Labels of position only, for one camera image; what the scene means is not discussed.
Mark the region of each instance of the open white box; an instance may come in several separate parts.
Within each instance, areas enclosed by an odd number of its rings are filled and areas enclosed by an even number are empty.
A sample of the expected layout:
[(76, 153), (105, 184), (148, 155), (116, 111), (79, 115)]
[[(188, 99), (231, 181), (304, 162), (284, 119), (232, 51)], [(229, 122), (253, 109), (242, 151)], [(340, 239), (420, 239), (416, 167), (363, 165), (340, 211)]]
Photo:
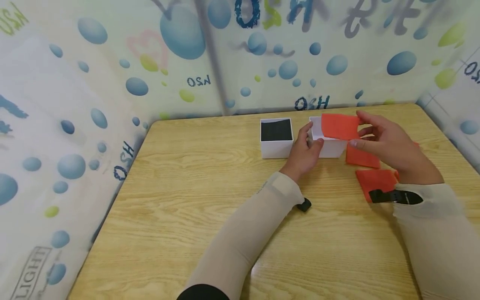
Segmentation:
[[(288, 141), (262, 141), (262, 123), (273, 123), (283, 120), (290, 122), (290, 136)], [(260, 119), (260, 148), (262, 150), (262, 158), (287, 158), (293, 146), (293, 129), (292, 120), (290, 118), (277, 119)]]
[(322, 157), (322, 158), (340, 157), (343, 151), (346, 149), (348, 141), (325, 137), (324, 133), (322, 132), (322, 116), (310, 117), (310, 121), (313, 122), (313, 126), (308, 131), (309, 141), (318, 140), (319, 138), (322, 138), (325, 140), (324, 146), (320, 151), (320, 155), (318, 157)]

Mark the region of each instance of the black watch strap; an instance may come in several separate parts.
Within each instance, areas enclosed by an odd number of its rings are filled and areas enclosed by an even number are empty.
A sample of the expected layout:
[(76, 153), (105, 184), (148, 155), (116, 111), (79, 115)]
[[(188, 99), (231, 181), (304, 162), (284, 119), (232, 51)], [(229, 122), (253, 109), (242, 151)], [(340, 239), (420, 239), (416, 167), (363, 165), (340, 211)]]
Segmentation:
[(414, 192), (393, 190), (383, 192), (382, 190), (373, 190), (368, 192), (372, 203), (393, 202), (407, 205), (415, 205), (423, 202), (422, 197)]

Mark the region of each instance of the beige arm sleeve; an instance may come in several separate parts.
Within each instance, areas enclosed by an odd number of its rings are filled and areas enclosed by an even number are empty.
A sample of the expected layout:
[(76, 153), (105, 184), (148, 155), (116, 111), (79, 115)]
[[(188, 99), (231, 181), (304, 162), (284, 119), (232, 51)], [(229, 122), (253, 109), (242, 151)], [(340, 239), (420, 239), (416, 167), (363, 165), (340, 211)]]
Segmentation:
[(446, 184), (398, 184), (423, 198), (394, 205), (423, 299), (480, 299), (480, 239)]
[(274, 173), (226, 220), (185, 288), (208, 284), (230, 300), (239, 299), (245, 277), (258, 255), (292, 207), (301, 203), (298, 185), (288, 176)]

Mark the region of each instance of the wood grain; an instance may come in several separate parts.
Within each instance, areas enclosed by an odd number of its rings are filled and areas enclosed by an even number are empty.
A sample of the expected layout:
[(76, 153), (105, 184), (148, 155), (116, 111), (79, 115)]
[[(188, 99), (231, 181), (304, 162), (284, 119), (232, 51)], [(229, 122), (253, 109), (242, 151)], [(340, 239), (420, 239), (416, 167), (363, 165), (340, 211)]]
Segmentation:
[[(364, 109), (398, 122), (420, 143), (480, 231), (480, 177), (421, 108)], [(70, 299), (175, 299), (226, 218), (285, 162), (261, 159), (259, 120), (291, 117), (296, 135), (322, 112), (154, 123)], [(344, 156), (322, 159), (303, 179), (313, 206), (287, 216), (247, 277), (242, 299), (418, 298), (390, 207), (365, 202), (355, 169)]]

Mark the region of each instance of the blue bubble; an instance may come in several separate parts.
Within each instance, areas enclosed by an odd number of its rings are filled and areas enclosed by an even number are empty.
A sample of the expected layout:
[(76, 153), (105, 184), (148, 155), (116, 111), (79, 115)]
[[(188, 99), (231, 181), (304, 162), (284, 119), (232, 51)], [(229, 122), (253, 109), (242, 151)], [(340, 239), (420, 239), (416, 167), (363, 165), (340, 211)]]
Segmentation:
[(73, 125), (72, 122), (68, 120), (62, 120), (60, 122), (60, 125), (63, 131), (65, 131), (65, 133), (73, 134), (75, 132), (75, 126)]
[(90, 70), (87, 63), (81, 60), (78, 61), (78, 67), (85, 73), (88, 73), (88, 71)]
[(292, 79), (297, 75), (298, 70), (299, 68), (296, 62), (293, 60), (287, 60), (280, 65), (280, 68), (278, 68), (278, 75), (280, 75), (282, 79)]
[(40, 167), (42, 166), (42, 162), (36, 157), (29, 157), (24, 160), (22, 165), (25, 170), (33, 172), (40, 169)]
[(137, 117), (133, 117), (133, 118), (132, 118), (132, 122), (133, 122), (133, 124), (134, 124), (135, 126), (140, 125), (140, 119), (137, 118)]
[(403, 51), (391, 58), (387, 65), (387, 73), (390, 75), (400, 75), (406, 73), (415, 67), (417, 57), (410, 51)]
[(53, 191), (57, 194), (63, 194), (68, 190), (68, 183), (57, 181), (53, 184)]
[(103, 129), (108, 126), (107, 118), (105, 118), (105, 115), (99, 109), (92, 108), (90, 111), (90, 116), (92, 117), (93, 123), (95, 123), (96, 126)]
[(268, 77), (275, 77), (276, 76), (276, 70), (275, 69), (269, 69), (267, 74), (268, 74)]
[(295, 79), (293, 80), (293, 82), (292, 82), (292, 85), (293, 85), (294, 87), (300, 86), (300, 84), (301, 84), (301, 81), (300, 81), (300, 79), (298, 79), (298, 78), (295, 78)]
[(98, 161), (98, 159), (92, 159), (90, 160), (90, 162), (88, 163), (88, 167), (95, 171), (96, 169), (98, 169), (98, 167), (100, 166), (100, 162)]
[(103, 44), (107, 41), (108, 34), (103, 25), (92, 18), (78, 19), (78, 31), (80, 34), (92, 44)]
[(99, 142), (98, 144), (96, 144), (96, 148), (99, 152), (104, 153), (107, 150), (107, 145), (105, 145), (104, 142)]
[(318, 42), (315, 42), (315, 43), (311, 44), (310, 45), (310, 54), (319, 55), (321, 48), (322, 47), (320, 47), (320, 43), (318, 43)]
[(17, 192), (17, 181), (7, 174), (0, 173), (0, 205), (13, 199)]
[(77, 179), (85, 173), (85, 160), (78, 154), (68, 154), (57, 163), (57, 170), (66, 179)]
[(198, 17), (185, 7), (173, 5), (162, 15), (160, 33), (170, 51), (183, 59), (194, 60), (205, 52), (205, 37)]
[(428, 34), (428, 29), (426, 27), (420, 27), (413, 34), (414, 39), (423, 39)]
[(363, 90), (360, 90), (358, 93), (355, 94), (355, 99), (360, 99), (360, 97), (363, 95)]
[(225, 28), (230, 23), (232, 13), (230, 6), (225, 0), (211, 0), (207, 8), (208, 20), (213, 27), (218, 29)]
[(225, 106), (228, 108), (233, 108), (235, 106), (235, 100), (231, 99), (231, 100), (225, 101)]
[(248, 87), (243, 87), (243, 88), (241, 88), (241, 90), (240, 90), (240, 94), (241, 94), (242, 96), (244, 96), (244, 97), (250, 96), (250, 93), (251, 93), (251, 92), (252, 92), (252, 91), (251, 91), (250, 88), (248, 88)]
[(65, 247), (70, 241), (70, 235), (65, 230), (56, 231), (53, 236), (50, 244), (54, 248)]
[(128, 69), (130, 67), (130, 62), (126, 59), (119, 60), (119, 64), (125, 69)]
[(255, 55), (262, 55), (267, 50), (267, 40), (260, 32), (254, 32), (248, 38), (248, 50)]
[(63, 51), (60, 47), (55, 44), (50, 44), (50, 50), (56, 57), (61, 58), (63, 56)]
[(275, 53), (276, 55), (282, 54), (282, 52), (283, 52), (283, 46), (281, 44), (276, 44), (273, 47), (273, 53)]
[(59, 283), (65, 276), (66, 272), (67, 267), (64, 264), (54, 264), (48, 272), (48, 284), (52, 286)]
[(464, 134), (476, 134), (479, 129), (478, 123), (473, 120), (466, 120), (460, 124), (460, 130)]
[(327, 64), (327, 73), (330, 75), (340, 75), (348, 67), (348, 60), (345, 55), (333, 56)]
[(148, 86), (145, 81), (137, 77), (127, 79), (125, 87), (130, 94), (135, 96), (143, 96), (148, 93)]
[(387, 28), (393, 21), (393, 14), (389, 15), (384, 22), (384, 28)]

